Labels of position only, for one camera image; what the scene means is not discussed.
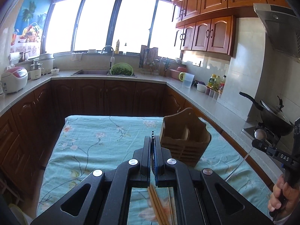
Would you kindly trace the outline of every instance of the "plastic jug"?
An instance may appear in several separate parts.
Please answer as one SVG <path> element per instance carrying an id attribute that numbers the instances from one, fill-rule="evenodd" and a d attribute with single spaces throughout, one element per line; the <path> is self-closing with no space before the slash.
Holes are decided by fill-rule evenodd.
<path id="1" fill-rule="evenodd" d="M 190 88 L 192 86 L 194 74 L 182 72 L 179 74 L 178 77 L 179 77 L 179 80 L 182 81 L 182 86 L 187 87 L 187 88 Z"/>

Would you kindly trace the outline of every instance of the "paper towel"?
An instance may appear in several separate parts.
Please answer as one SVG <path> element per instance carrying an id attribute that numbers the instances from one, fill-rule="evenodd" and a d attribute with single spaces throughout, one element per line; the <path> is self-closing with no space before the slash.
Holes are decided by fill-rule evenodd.
<path id="1" fill-rule="evenodd" d="M 20 59 L 20 53 L 19 52 L 13 52 L 13 53 L 10 53 L 9 56 L 8 56 L 8 59 L 10 61 L 13 61 L 13 60 L 16 60 L 16 59 Z"/>

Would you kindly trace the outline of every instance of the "countertop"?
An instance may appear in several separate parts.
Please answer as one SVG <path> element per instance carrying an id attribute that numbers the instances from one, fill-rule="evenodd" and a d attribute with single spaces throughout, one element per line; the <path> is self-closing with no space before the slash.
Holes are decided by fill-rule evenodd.
<path id="1" fill-rule="evenodd" d="M 251 139 L 243 132 L 243 128 L 251 127 L 251 123 L 245 122 L 242 118 L 231 112 L 229 109 L 219 104 L 217 100 L 205 95 L 196 90 L 195 87 L 185 88 L 182 87 L 182 82 L 172 78 L 162 76 L 154 76 L 136 72 L 136 78 L 133 77 L 119 77 L 119 76 L 104 76 L 104 75 L 72 75 L 78 70 L 62 70 L 58 75 L 47 74 L 41 76 L 37 80 L 28 80 L 27 85 L 19 92 L 11 94 L 0 95 L 0 116 L 3 115 L 11 106 L 22 99 L 24 96 L 40 87 L 41 85 L 49 82 L 50 80 L 69 80 L 69 79 L 102 79 L 102 80 L 124 80 L 124 81 L 137 81 L 166 84 L 186 100 L 196 106 L 200 111 L 212 119 L 219 125 L 227 134 L 229 134 L 246 152 L 251 150 Z M 276 183 L 282 171 L 278 166 L 269 158 L 265 153 L 253 149 L 250 156 L 257 162 L 263 169 L 268 177 Z"/>

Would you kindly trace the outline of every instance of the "drawer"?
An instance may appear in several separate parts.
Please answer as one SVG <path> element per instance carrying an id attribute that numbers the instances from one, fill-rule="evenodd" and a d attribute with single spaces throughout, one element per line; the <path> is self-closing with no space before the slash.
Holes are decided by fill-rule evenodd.
<path id="1" fill-rule="evenodd" d="M 18 136 L 18 130 L 10 110 L 0 117 L 0 163 Z"/>
<path id="2" fill-rule="evenodd" d="M 20 135 L 5 155 L 1 168 L 17 188 L 32 195 L 37 168 Z"/>

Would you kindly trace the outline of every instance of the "window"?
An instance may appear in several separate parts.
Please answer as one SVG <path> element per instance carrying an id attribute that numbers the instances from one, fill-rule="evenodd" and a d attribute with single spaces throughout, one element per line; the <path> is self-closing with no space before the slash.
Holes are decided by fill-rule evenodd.
<path id="1" fill-rule="evenodd" d="M 115 0 L 85 0 L 81 11 L 74 50 L 102 50 L 106 44 Z"/>
<path id="2" fill-rule="evenodd" d="M 157 47 L 160 57 L 175 59 L 180 56 L 180 49 L 174 46 L 176 23 L 172 22 L 172 11 L 172 3 L 158 2 L 150 48 Z"/>
<path id="3" fill-rule="evenodd" d="M 46 39 L 49 53 L 71 50 L 74 24 L 81 0 L 66 0 L 55 4 Z"/>
<path id="4" fill-rule="evenodd" d="M 147 45 L 156 0 L 122 0 L 112 47 L 120 40 L 120 51 L 140 53 Z"/>

